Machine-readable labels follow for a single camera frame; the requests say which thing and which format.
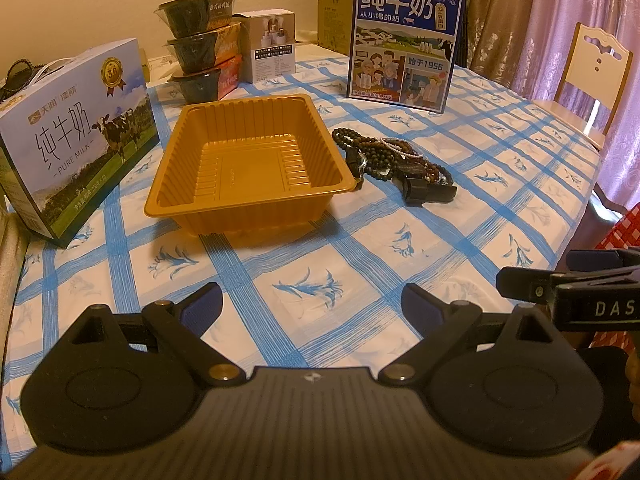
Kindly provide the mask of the dark blue milk carton box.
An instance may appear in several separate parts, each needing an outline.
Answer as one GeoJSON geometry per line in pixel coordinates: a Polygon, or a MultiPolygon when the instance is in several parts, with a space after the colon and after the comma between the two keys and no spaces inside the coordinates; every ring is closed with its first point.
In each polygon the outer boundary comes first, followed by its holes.
{"type": "Polygon", "coordinates": [[[354,0],[346,96],[442,114],[464,0],[354,0]]]}

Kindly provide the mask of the blue checked tablecloth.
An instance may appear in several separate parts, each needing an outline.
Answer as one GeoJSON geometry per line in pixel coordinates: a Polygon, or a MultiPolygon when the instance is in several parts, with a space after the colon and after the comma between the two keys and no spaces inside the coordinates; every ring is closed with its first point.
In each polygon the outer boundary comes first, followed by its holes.
{"type": "Polygon", "coordinates": [[[235,96],[305,93],[329,129],[408,140],[450,171],[452,202],[409,207],[392,182],[370,178],[334,196],[317,221],[195,237],[143,211],[163,155],[154,148],[66,248],[36,238],[26,249],[3,370],[3,469],[34,446],[20,401],[26,379],[89,304],[136,312],[215,282],[224,307],[204,338],[247,370],[379,370],[418,339],[400,313],[406,283],[506,311],[495,288],[501,268],[556,265],[598,173],[585,141],[465,68],[440,114],[347,99],[346,78],[346,61],[332,56],[235,96]]]}

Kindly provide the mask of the top black instant noodle bowl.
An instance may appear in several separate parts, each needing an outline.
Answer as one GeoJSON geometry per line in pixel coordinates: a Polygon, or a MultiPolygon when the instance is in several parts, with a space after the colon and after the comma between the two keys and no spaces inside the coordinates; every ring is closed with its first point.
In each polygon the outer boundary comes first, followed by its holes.
{"type": "Polygon", "coordinates": [[[186,38],[231,23],[235,0],[171,0],[162,3],[155,14],[169,27],[176,39],[186,38]]]}

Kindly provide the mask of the light blue milk carton box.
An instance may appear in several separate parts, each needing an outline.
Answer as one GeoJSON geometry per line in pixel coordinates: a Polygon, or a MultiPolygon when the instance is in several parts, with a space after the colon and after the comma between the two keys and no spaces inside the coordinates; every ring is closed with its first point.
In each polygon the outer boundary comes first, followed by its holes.
{"type": "Polygon", "coordinates": [[[137,39],[94,47],[2,101],[2,191],[66,247],[157,142],[137,39]]]}

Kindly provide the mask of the black instant noodle bowl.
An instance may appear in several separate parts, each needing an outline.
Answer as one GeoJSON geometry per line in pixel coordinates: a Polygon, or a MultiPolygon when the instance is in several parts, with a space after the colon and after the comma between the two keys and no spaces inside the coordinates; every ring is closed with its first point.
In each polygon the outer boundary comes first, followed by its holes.
{"type": "Polygon", "coordinates": [[[241,24],[233,22],[209,32],[171,39],[166,47],[187,75],[211,70],[240,54],[241,24]]]}
{"type": "Polygon", "coordinates": [[[239,85],[241,64],[242,56],[235,55],[210,70],[189,75],[177,72],[169,81],[178,86],[188,104],[219,101],[239,85]]]}
{"type": "Polygon", "coordinates": [[[231,23],[235,0],[171,0],[162,3],[155,14],[169,27],[176,39],[186,38],[231,23]]]}

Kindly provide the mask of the orange plastic tray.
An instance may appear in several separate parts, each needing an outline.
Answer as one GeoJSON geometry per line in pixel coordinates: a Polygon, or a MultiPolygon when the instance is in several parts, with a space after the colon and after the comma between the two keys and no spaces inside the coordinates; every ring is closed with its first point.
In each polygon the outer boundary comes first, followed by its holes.
{"type": "Polygon", "coordinates": [[[318,220],[355,178],[306,94],[183,107],[144,212],[193,235],[318,220]]]}

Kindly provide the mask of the small white product box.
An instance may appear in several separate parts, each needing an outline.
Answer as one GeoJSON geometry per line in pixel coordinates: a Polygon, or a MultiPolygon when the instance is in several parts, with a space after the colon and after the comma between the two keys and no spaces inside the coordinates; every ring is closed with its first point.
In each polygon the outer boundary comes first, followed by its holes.
{"type": "Polygon", "coordinates": [[[240,29],[242,81],[272,79],[296,71],[295,14],[285,9],[235,13],[240,29]]]}

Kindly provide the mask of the bottom black instant noodle bowl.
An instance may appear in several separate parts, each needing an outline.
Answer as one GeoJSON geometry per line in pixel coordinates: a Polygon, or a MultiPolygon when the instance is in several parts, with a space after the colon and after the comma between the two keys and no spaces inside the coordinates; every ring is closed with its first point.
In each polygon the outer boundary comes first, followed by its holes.
{"type": "Polygon", "coordinates": [[[235,55],[210,70],[189,75],[177,72],[169,81],[178,86],[188,104],[219,101],[239,85],[241,64],[242,56],[235,55]]]}

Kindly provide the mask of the middle black instant noodle bowl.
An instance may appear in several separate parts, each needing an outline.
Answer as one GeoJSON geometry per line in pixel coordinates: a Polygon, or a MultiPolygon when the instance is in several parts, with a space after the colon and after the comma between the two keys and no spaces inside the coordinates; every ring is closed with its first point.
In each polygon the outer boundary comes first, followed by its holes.
{"type": "Polygon", "coordinates": [[[209,32],[171,39],[166,47],[187,75],[211,70],[240,54],[241,24],[233,22],[209,32]]]}

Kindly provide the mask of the cream wooden chair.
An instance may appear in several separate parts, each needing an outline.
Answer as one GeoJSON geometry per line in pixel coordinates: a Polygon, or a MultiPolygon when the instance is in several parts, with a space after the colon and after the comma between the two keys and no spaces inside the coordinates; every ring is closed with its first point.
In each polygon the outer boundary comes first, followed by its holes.
{"type": "Polygon", "coordinates": [[[620,106],[633,59],[631,50],[625,48],[615,36],[602,28],[577,23],[553,99],[535,100],[534,103],[559,119],[563,125],[581,133],[600,151],[620,106]],[[608,111],[608,120],[602,130],[560,103],[566,86],[589,96],[608,111]]]}

